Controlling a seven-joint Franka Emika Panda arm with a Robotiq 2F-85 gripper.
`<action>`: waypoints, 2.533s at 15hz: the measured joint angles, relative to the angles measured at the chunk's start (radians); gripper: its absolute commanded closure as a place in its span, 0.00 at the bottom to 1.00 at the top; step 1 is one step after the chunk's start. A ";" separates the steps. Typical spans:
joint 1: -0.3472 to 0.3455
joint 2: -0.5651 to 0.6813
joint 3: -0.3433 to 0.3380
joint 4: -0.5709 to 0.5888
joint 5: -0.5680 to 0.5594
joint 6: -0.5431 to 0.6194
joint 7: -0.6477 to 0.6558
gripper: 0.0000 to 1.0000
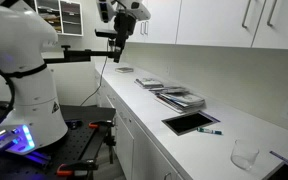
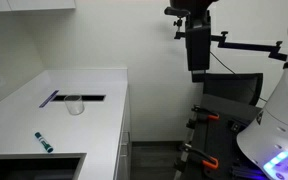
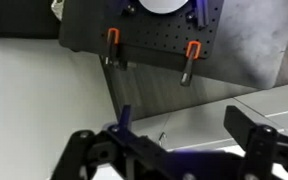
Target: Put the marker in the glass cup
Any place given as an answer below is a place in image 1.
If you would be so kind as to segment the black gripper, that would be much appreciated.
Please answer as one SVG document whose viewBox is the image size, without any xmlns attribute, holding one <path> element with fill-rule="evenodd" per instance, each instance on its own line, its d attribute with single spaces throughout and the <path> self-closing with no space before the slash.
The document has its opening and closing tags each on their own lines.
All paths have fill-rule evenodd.
<svg viewBox="0 0 288 180">
<path fill-rule="evenodd" d="M 136 19 L 127 12 L 119 12 L 114 19 L 114 29 L 117 32 L 114 50 L 114 62 L 120 61 L 125 42 L 133 34 Z"/>
</svg>

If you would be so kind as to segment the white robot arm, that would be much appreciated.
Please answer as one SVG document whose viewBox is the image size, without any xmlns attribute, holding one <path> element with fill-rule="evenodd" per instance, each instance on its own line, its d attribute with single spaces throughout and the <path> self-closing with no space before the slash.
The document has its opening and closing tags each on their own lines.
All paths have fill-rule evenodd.
<svg viewBox="0 0 288 180">
<path fill-rule="evenodd" d="M 11 100 L 0 119 L 0 151 L 27 155 L 68 131 L 42 52 L 58 34 L 26 0 L 0 0 L 0 76 Z"/>
</svg>

